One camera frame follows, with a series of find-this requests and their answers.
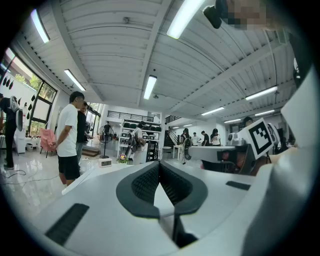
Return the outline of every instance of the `white digital clock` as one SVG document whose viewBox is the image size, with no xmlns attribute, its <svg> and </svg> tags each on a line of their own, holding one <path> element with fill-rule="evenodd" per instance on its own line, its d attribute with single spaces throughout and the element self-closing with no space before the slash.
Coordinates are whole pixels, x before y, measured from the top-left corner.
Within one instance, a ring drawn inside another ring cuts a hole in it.
<svg viewBox="0 0 320 256">
<path fill-rule="evenodd" d="M 98 162 L 100 168 L 112 166 L 111 158 L 99 158 Z"/>
</svg>

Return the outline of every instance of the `black pants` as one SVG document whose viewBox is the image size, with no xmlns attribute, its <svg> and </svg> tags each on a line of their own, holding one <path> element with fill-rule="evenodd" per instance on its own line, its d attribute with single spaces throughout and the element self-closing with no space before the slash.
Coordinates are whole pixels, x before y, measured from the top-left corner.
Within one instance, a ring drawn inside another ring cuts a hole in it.
<svg viewBox="0 0 320 256">
<path fill-rule="evenodd" d="M 14 167 L 14 159 L 12 157 L 12 145 L 17 129 L 16 120 L 8 120 L 5 125 L 5 146 L 6 146 L 6 162 L 8 167 Z"/>
</svg>

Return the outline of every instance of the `jeans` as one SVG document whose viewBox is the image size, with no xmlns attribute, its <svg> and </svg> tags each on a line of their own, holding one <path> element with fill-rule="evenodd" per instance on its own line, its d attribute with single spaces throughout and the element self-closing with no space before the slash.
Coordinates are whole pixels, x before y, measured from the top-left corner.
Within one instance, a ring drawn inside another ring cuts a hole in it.
<svg viewBox="0 0 320 256">
<path fill-rule="evenodd" d="M 81 159 L 83 146 L 84 146 L 84 144 L 83 144 L 82 142 L 77 142 L 77 143 L 75 144 L 75 151 L 76 151 L 76 157 L 78 158 L 78 166 L 79 166 L 79 169 L 80 169 L 79 162 L 80 162 L 80 159 Z"/>
<path fill-rule="evenodd" d="M 12 145 L 17 129 L 16 120 L 8 120 L 5 126 L 5 145 L 6 145 L 6 162 L 8 167 L 14 167 L 14 159 L 12 156 Z"/>
</svg>

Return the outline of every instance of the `white t-shirt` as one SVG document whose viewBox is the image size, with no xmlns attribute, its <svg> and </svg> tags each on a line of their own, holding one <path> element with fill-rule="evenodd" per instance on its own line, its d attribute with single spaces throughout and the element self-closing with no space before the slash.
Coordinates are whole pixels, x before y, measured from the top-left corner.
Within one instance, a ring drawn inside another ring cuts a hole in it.
<svg viewBox="0 0 320 256">
<path fill-rule="evenodd" d="M 65 158 L 65 157 L 73 157 L 77 155 L 77 152 L 76 152 L 77 125 L 78 125 L 78 111 L 74 105 L 69 104 L 60 113 L 58 126 L 55 132 L 56 140 L 58 140 L 65 126 L 72 126 L 68 136 L 56 149 L 56 152 L 59 157 Z"/>
<path fill-rule="evenodd" d="M 201 140 L 201 138 L 199 138 L 198 136 L 192 136 L 191 140 L 193 145 L 197 145 L 198 140 Z"/>
<path fill-rule="evenodd" d="M 211 140 L 212 140 L 212 145 L 219 145 L 220 144 L 220 134 L 218 134 L 217 136 L 214 136 Z"/>
</svg>

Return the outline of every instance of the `black shorts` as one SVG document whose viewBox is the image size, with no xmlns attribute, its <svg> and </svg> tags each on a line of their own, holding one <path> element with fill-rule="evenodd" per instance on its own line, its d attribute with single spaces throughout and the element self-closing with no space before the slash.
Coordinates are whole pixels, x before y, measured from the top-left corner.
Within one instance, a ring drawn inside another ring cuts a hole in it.
<svg viewBox="0 0 320 256">
<path fill-rule="evenodd" d="M 66 180 L 75 180 L 80 177 L 78 158 L 76 155 L 60 157 L 59 161 L 59 173 L 64 174 Z"/>
</svg>

